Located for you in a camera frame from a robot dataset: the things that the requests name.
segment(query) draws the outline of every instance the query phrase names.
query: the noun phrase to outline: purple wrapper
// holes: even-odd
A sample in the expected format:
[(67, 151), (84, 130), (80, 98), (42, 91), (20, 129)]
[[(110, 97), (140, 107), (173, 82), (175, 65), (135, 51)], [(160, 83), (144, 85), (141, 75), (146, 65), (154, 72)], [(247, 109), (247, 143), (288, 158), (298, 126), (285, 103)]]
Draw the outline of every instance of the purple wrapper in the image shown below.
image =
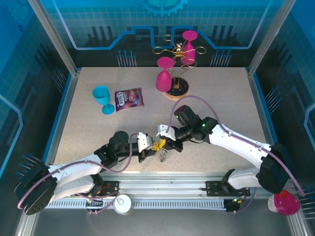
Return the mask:
[(115, 92), (116, 111), (125, 108), (144, 106), (141, 88)]

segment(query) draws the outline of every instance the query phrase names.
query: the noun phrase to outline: pink wine glass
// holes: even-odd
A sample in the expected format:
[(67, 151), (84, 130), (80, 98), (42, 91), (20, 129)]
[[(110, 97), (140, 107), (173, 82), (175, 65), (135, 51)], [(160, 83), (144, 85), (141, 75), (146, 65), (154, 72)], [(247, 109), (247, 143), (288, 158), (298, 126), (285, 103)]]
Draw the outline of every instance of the pink wine glass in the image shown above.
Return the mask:
[(157, 89), (161, 92), (167, 92), (172, 87), (172, 77), (167, 69), (173, 67), (174, 61), (172, 58), (162, 57), (157, 60), (157, 65), (163, 69), (163, 71), (157, 75)]
[(191, 65), (195, 62), (196, 50), (192, 46), (191, 42), (198, 37), (198, 34), (193, 30), (187, 30), (183, 33), (183, 38), (188, 43), (183, 47), (184, 57), (181, 59), (182, 64)]

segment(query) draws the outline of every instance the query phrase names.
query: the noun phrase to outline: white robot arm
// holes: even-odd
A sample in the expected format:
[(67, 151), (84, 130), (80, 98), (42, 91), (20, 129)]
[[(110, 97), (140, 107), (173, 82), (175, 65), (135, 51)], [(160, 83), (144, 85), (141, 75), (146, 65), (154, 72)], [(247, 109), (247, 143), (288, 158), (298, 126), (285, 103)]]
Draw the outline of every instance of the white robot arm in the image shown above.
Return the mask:
[[(224, 125), (220, 126), (215, 119), (210, 117), (202, 120), (186, 105), (178, 108), (174, 114), (182, 127), (170, 127), (166, 132), (167, 125), (157, 126), (157, 136), (166, 139), (164, 149), (175, 149), (181, 152), (183, 143), (195, 138), (226, 148), (254, 165), (253, 168), (246, 170), (229, 170), (221, 182), (216, 183), (213, 187), (215, 194), (224, 192), (228, 196), (233, 196), (234, 193), (239, 193), (237, 190), (246, 187), (263, 187), (272, 193), (279, 193), (283, 189), (288, 180), (287, 173), (273, 158), (262, 151), (264, 148), (276, 154), (288, 168), (291, 168), (289, 157), (282, 145), (276, 144), (272, 147), (269, 144), (251, 140)], [(242, 137), (246, 142), (239, 140), (235, 135)], [(21, 208), (30, 215), (39, 212), (52, 201), (73, 194), (91, 194), (93, 197), (104, 196), (107, 191), (103, 195), (100, 192), (103, 192), (107, 184), (98, 174), (103, 169), (115, 166), (118, 158), (129, 156), (130, 144), (128, 140), (129, 136), (126, 132), (118, 131), (108, 144), (79, 161), (51, 166), (46, 166), (43, 162), (35, 163), (15, 187), (14, 191), (19, 200), (24, 198), (27, 191), (44, 176), (51, 176), (24, 198)], [(251, 143), (255, 143), (260, 148), (254, 147)], [(138, 156), (139, 162), (142, 162), (146, 157), (155, 155), (157, 152), (156, 149), (152, 148), (153, 145), (152, 137), (139, 133), (137, 141), (131, 144), (132, 156)]]
[[(281, 144), (277, 143), (272, 146), (260, 143), (238, 134), (222, 124), (223, 128), (228, 131), (226, 132), (215, 119), (206, 117), (201, 120), (186, 105), (178, 108), (174, 115), (183, 125), (181, 128), (170, 127), (166, 132), (167, 125), (157, 126), (157, 136), (166, 139), (165, 149), (175, 149), (181, 152), (183, 142), (192, 138), (220, 146), (245, 158), (254, 165), (250, 169), (229, 170), (221, 182), (222, 185), (227, 185), (227, 188), (234, 190), (246, 187), (263, 187), (272, 193), (279, 193), (282, 190), (288, 180), (288, 174), (271, 156), (262, 151), (265, 149), (276, 154), (289, 169), (292, 169), (290, 158)], [(235, 136), (241, 137), (247, 142), (235, 138)], [(256, 144), (259, 148), (254, 147), (251, 143)]]

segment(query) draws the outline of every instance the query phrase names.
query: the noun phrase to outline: pink cup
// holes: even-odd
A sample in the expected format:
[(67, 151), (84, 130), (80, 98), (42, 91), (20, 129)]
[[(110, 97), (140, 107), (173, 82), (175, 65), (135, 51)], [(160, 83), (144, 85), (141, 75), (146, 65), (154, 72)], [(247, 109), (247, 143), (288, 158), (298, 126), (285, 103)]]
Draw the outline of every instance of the pink cup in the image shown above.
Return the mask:
[(163, 68), (163, 71), (157, 75), (156, 87), (161, 92), (167, 92), (172, 87), (172, 77), (170, 73), (168, 73), (167, 69), (173, 67), (174, 61), (171, 58), (162, 57), (157, 60), (157, 65)]
[(181, 59), (182, 64), (191, 65), (196, 59), (196, 51), (192, 46), (191, 42), (198, 37), (198, 34), (193, 30), (187, 30), (183, 33), (183, 38), (188, 41), (188, 43), (183, 47), (183, 52), (185, 57)]
[(300, 209), (300, 203), (292, 194), (282, 190), (268, 199), (268, 208), (282, 215), (294, 215)]

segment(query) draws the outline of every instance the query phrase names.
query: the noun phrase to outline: speckled countertop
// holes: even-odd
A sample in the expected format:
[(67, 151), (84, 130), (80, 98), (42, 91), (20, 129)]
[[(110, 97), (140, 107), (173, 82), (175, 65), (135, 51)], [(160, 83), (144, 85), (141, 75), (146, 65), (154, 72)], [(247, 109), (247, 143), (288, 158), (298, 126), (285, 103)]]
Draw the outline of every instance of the speckled countertop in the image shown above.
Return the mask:
[[(84, 67), (75, 89), (63, 130), (55, 164), (81, 159), (93, 153), (116, 131), (128, 134), (145, 132), (154, 138), (156, 126), (167, 124), (174, 101), (155, 88), (158, 67)], [(245, 68), (191, 68), (183, 75), (189, 83), (189, 94), (208, 101), (223, 124), (251, 139), (265, 142), (256, 105)], [(144, 107), (124, 109), (106, 116), (102, 106), (92, 96), (98, 85), (108, 86), (111, 104), (118, 90), (142, 88)], [(179, 105), (188, 105), (201, 118), (213, 117), (202, 102), (188, 98)], [(180, 126), (174, 118), (172, 125)], [(120, 170), (126, 161), (113, 169)], [(148, 157), (141, 164), (134, 157), (127, 171), (141, 172), (226, 172), (232, 168), (248, 168), (251, 163), (215, 145), (184, 143), (184, 150), (166, 154), (161, 163), (158, 155)]]

